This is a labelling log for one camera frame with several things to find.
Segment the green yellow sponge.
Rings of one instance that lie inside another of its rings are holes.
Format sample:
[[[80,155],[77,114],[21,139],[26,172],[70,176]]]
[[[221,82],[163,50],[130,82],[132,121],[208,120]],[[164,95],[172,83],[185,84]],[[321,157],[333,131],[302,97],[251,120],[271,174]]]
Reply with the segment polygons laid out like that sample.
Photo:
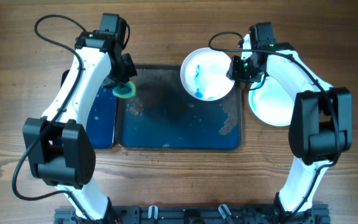
[[[123,85],[123,87],[115,87],[112,93],[117,98],[128,99],[132,98],[136,94],[136,87],[132,81],[129,81]]]

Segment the white plate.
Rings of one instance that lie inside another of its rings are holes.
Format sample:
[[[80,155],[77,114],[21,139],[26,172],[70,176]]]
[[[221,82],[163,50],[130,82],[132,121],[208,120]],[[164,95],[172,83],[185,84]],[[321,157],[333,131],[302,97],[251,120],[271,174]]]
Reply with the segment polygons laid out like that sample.
[[[290,125],[294,101],[274,78],[267,77],[263,85],[253,83],[248,101],[261,121],[272,126]]]
[[[197,49],[183,61],[180,80],[184,89],[194,98],[215,101],[226,96],[234,81],[226,76],[231,59],[224,52],[208,47]]]

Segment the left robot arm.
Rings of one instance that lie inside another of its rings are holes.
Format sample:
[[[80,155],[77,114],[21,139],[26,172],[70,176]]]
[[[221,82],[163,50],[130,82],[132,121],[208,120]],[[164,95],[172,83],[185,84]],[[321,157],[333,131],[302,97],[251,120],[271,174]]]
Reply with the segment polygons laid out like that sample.
[[[75,223],[119,222],[93,177],[96,154],[86,123],[100,88],[118,98],[135,95],[137,72],[124,51],[129,37],[129,24],[117,14],[105,13],[99,29],[83,30],[70,49],[73,63],[57,96],[40,118],[29,118],[23,126],[21,161],[55,194],[66,196],[73,205],[68,217]]]

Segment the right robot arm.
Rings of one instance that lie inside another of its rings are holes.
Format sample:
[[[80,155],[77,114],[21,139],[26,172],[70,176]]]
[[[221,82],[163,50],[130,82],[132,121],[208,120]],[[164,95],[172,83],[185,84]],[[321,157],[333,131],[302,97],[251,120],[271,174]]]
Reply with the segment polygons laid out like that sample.
[[[287,42],[277,42],[271,22],[256,23],[239,41],[227,77],[247,85],[276,80],[293,100],[288,132],[294,155],[285,185],[275,196],[280,223],[311,214],[313,195],[324,173],[352,144],[352,95],[319,79]]]

